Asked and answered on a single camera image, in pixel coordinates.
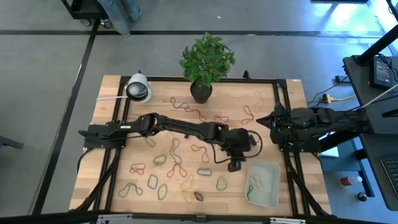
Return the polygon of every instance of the black plant pot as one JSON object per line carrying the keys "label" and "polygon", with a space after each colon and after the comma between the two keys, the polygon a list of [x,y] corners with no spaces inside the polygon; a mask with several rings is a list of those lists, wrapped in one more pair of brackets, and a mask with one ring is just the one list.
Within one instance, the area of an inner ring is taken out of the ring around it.
{"label": "black plant pot", "polygon": [[199,87],[199,85],[197,85],[196,83],[192,83],[190,90],[193,99],[195,99],[197,103],[206,103],[207,99],[211,95],[211,92],[213,91],[213,87],[207,87],[204,85]]}

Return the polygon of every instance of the potted plant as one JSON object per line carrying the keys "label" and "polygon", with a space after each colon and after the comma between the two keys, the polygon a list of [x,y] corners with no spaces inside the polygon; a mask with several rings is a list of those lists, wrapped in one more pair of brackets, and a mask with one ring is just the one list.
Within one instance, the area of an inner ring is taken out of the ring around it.
{"label": "potted plant", "polygon": [[212,37],[207,32],[197,39],[191,50],[182,52],[180,61],[184,77],[192,82],[191,94],[197,103],[206,103],[220,77],[226,77],[235,64],[234,52],[221,43],[221,37]]}

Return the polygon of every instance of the black desk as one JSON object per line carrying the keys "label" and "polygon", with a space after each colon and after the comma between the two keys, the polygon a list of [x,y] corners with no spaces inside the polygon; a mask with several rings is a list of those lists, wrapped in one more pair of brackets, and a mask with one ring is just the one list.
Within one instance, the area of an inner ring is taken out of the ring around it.
{"label": "black desk", "polygon": [[[358,97],[360,105],[364,105],[382,93],[369,86],[369,66],[359,66],[352,57],[343,59],[346,73]],[[382,118],[381,113],[396,109],[398,107],[398,98],[375,103],[366,107],[371,126],[374,133],[361,134],[361,142],[364,153],[369,159],[377,184],[382,193],[384,202],[389,210],[398,211],[398,197],[382,167],[380,157],[395,154],[398,156],[398,118]]]}

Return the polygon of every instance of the white camera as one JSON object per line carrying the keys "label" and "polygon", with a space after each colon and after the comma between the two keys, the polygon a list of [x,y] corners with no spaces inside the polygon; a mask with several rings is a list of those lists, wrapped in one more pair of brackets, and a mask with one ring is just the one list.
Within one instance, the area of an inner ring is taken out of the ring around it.
{"label": "white camera", "polygon": [[152,98],[152,90],[147,77],[141,73],[134,74],[127,83],[126,94],[132,101],[148,102]]}

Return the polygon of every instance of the green rubber band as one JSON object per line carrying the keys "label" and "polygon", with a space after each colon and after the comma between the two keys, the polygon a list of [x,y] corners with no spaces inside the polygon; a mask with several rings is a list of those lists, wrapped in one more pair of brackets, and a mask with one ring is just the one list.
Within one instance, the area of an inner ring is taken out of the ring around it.
{"label": "green rubber band", "polygon": [[[161,189],[163,186],[166,188],[166,193],[165,193],[164,196],[161,198],[160,195],[159,195],[159,192],[160,192],[160,189]],[[162,184],[162,185],[159,187],[159,189],[157,189],[157,199],[158,199],[158,200],[163,200],[164,198],[166,198],[166,195],[167,195],[167,185],[166,185],[166,184]]]}
{"label": "green rubber band", "polygon": [[[218,184],[220,183],[220,180],[224,180],[224,182],[225,182],[225,187],[223,187],[222,189],[218,186]],[[227,182],[226,182],[226,179],[224,178],[224,177],[222,177],[222,176],[220,176],[218,179],[217,179],[217,183],[216,183],[216,189],[218,190],[218,191],[222,191],[222,190],[225,190],[226,188],[227,188],[227,186],[228,186],[228,184],[227,184]]]}
{"label": "green rubber band", "polygon": [[153,162],[154,162],[155,165],[158,166],[158,165],[164,164],[166,162],[166,159],[167,159],[167,156],[161,154],[161,155],[158,155],[158,156],[154,157]]}
{"label": "green rubber band", "polygon": [[155,147],[156,142],[153,139],[151,139],[150,137],[144,138],[144,140],[148,144],[148,146]]}
{"label": "green rubber band", "polygon": [[249,185],[249,189],[248,189],[248,192],[246,193],[246,197],[248,198],[248,200],[250,200],[250,198],[249,198],[249,194],[253,191],[253,185]]}

